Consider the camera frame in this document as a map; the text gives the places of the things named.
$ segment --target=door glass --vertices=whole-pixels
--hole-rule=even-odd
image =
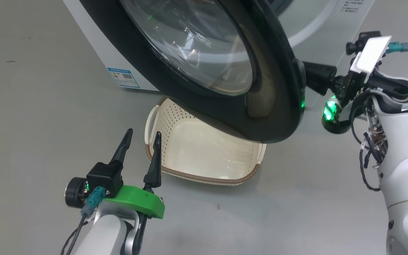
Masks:
[[[154,48],[199,85],[231,96],[250,89],[253,73],[243,41],[213,0],[121,2]]]

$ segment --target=laundry basket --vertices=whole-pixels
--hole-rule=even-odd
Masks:
[[[266,144],[246,141],[209,126],[167,97],[147,118],[144,142],[149,161],[157,131],[162,134],[163,172],[215,185],[239,185],[250,179],[259,169],[266,148]]]

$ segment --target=blue and white sticker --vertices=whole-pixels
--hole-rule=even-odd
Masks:
[[[110,71],[110,74],[113,76],[119,86],[137,88],[140,87],[138,86],[138,83],[135,81],[135,78],[133,78],[133,74],[131,74],[130,71],[116,68],[108,68],[108,71]]]

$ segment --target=green light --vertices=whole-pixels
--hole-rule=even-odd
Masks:
[[[338,105],[335,101],[328,101],[327,104],[325,104],[324,116],[327,121],[333,121],[335,119],[337,108]]]

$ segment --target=black cylinder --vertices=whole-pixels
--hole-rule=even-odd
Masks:
[[[74,177],[65,189],[65,203],[69,207],[83,208],[86,201],[86,178]]]

